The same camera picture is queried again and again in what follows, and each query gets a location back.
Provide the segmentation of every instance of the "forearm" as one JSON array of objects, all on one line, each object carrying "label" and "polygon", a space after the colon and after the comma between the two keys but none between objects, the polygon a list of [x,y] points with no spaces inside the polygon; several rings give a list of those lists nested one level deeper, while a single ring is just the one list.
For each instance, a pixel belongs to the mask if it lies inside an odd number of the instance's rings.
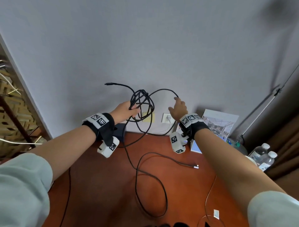
[{"label": "forearm", "polygon": [[94,142],[95,133],[83,125],[32,150],[50,164],[53,180],[63,174]]},{"label": "forearm", "polygon": [[244,215],[247,215],[250,200],[258,193],[269,190],[285,193],[248,158],[210,130],[199,130],[194,139],[216,174],[224,181]]}]

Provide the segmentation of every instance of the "wrist strap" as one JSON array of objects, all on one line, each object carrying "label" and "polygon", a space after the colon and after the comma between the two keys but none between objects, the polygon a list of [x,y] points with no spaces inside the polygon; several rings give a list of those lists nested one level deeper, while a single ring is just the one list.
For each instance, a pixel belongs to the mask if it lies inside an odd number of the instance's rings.
[{"label": "wrist strap", "polygon": [[96,141],[104,140],[107,146],[113,143],[114,119],[108,113],[97,113],[83,120],[96,135]]},{"label": "wrist strap", "polygon": [[190,114],[186,114],[184,115],[181,119],[180,119],[180,127],[182,129],[182,131],[189,136],[190,139],[194,139],[195,133],[198,132],[201,129],[210,129],[203,121],[203,119],[201,119],[200,116],[198,116],[198,114],[194,114],[194,113],[190,113]]}]

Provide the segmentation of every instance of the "plastic bottle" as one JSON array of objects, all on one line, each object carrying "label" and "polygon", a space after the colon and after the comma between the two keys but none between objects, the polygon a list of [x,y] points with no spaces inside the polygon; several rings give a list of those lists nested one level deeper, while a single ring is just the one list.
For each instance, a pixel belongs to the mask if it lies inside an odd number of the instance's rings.
[{"label": "plastic bottle", "polygon": [[257,161],[257,166],[264,172],[273,163],[277,154],[274,151],[269,151],[269,153],[262,155]]},{"label": "plastic bottle", "polygon": [[236,142],[234,141],[233,139],[231,138],[227,138],[226,139],[226,142],[229,144],[229,145],[232,145],[235,149],[237,149],[238,151],[240,151],[243,155],[248,155],[248,152],[246,150],[246,148],[240,144],[239,142]]},{"label": "plastic bottle", "polygon": [[254,148],[248,156],[251,157],[254,161],[257,161],[262,155],[268,153],[269,148],[269,144],[263,143],[261,146],[257,146],[256,148]]}]

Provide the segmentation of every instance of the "right hand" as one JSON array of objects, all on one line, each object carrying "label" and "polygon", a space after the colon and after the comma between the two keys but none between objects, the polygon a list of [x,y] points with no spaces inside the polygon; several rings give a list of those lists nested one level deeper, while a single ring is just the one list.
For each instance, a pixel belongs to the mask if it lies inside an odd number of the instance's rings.
[{"label": "right hand", "polygon": [[176,101],[175,105],[174,105],[174,108],[172,107],[168,107],[168,110],[172,116],[172,118],[176,121],[180,121],[180,119],[188,114],[188,110],[187,110],[187,107],[185,105],[185,102],[184,101],[181,101],[180,98],[178,97],[174,97],[174,100]]}]

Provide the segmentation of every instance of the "bottle label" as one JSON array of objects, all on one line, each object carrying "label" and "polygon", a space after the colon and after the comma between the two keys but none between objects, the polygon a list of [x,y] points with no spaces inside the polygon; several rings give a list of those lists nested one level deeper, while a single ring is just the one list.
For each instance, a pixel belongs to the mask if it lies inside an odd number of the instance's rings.
[{"label": "bottle label", "polygon": [[271,165],[266,164],[266,163],[262,163],[259,168],[264,172],[267,168],[269,168]]},{"label": "bottle label", "polygon": [[257,161],[260,158],[260,155],[254,151],[249,155],[249,157],[252,158],[254,161]]}]

